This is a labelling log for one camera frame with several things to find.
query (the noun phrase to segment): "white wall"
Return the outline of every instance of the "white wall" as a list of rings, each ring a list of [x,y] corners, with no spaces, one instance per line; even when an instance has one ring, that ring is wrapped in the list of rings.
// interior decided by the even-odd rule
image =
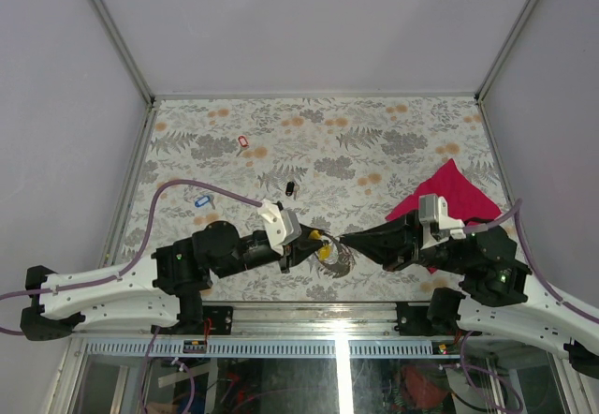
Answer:
[[[157,94],[468,92],[526,0],[106,0]]]
[[[143,103],[86,0],[0,0],[0,293],[93,269]],[[27,299],[0,304],[18,329]],[[37,413],[66,342],[0,335],[0,411]]]
[[[599,0],[541,0],[486,100],[533,252],[599,306]]]

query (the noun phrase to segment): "pink fabric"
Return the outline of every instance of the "pink fabric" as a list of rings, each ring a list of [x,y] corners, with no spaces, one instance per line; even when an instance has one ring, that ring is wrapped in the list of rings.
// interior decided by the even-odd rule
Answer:
[[[448,213],[456,219],[466,220],[471,217],[494,219],[501,214],[499,207],[470,183],[460,173],[454,160],[450,159],[429,180],[422,183],[414,194],[397,205],[386,220],[391,221],[412,210],[417,210],[418,198],[427,194],[445,197],[449,208]]]

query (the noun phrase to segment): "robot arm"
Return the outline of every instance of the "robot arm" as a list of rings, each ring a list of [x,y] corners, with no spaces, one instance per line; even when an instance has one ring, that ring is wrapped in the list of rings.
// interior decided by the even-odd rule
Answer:
[[[32,297],[31,306],[22,311],[21,329],[33,341],[73,332],[147,331],[152,326],[163,333],[202,334],[200,292],[212,287],[211,273],[225,278],[277,261],[281,272],[288,273],[324,245],[310,237],[314,229],[301,225],[295,213],[280,204],[264,200],[258,214],[264,230],[241,238],[232,224],[213,222],[190,238],[158,248],[122,276],[124,265],[79,274],[30,268],[27,289],[51,292]],[[114,275],[117,278],[99,286],[60,290]]]
[[[599,377],[599,325],[548,294],[516,256],[504,229],[465,234],[447,215],[446,201],[423,196],[417,211],[374,229],[344,235],[350,246],[390,272],[420,264],[464,275],[462,291],[438,288],[427,312],[437,333],[458,329],[509,337],[542,348],[590,377]],[[560,291],[570,303],[599,317],[599,310]]]

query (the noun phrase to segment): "floral pattern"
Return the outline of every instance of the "floral pattern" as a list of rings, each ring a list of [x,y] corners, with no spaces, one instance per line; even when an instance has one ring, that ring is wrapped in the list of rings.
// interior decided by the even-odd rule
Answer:
[[[186,178],[255,200],[280,200],[300,222],[332,235],[369,229],[454,158],[463,174],[507,207],[482,118],[471,97],[163,100],[117,262],[137,251],[156,188]],[[238,136],[250,145],[242,149]],[[285,195],[296,183],[295,197]],[[204,195],[212,203],[197,208]],[[195,187],[161,195],[145,251],[225,219],[241,235],[261,229],[254,208]],[[514,233],[512,227],[508,232]],[[214,301],[427,300],[456,275],[412,266],[383,272],[354,252],[331,271],[315,258],[281,274],[273,263],[215,282]]]

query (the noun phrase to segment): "floor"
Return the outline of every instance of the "floor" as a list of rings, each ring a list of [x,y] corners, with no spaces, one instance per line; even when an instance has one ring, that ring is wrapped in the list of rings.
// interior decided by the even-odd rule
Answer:
[[[448,159],[502,209],[506,200],[481,116],[471,97],[163,100],[126,228],[121,262],[138,249],[156,188],[192,178],[262,200],[280,200],[300,222],[333,235],[368,229]],[[249,141],[243,150],[238,136]],[[289,181],[296,198],[285,195]],[[217,219],[241,235],[261,229],[255,209],[205,191],[172,187],[161,196],[146,249],[190,236]],[[428,300],[458,277],[412,266],[402,273],[354,254],[330,272],[316,259],[280,274],[278,264],[215,283],[216,301],[365,302]]]

